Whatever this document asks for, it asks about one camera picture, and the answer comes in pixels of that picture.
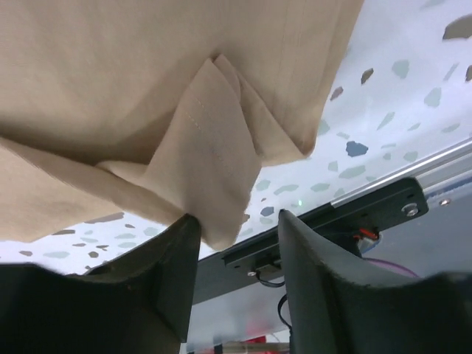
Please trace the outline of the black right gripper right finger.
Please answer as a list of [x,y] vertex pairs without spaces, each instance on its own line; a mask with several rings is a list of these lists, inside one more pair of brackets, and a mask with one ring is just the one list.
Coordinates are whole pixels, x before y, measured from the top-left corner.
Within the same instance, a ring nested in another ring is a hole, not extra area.
[[471,275],[407,277],[279,214],[293,353],[469,353]]

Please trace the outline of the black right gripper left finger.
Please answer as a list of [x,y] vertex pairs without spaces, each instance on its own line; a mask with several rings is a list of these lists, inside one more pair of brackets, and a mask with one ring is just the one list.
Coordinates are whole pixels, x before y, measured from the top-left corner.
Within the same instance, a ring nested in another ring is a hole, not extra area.
[[3,353],[178,353],[187,340],[201,226],[190,215],[83,275],[1,266]]

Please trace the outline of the beige t shirt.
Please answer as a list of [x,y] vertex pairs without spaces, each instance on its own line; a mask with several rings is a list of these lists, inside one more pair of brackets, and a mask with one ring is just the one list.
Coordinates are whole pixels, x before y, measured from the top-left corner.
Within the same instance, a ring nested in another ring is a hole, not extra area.
[[130,212],[230,247],[314,149],[361,1],[3,1],[1,238]]

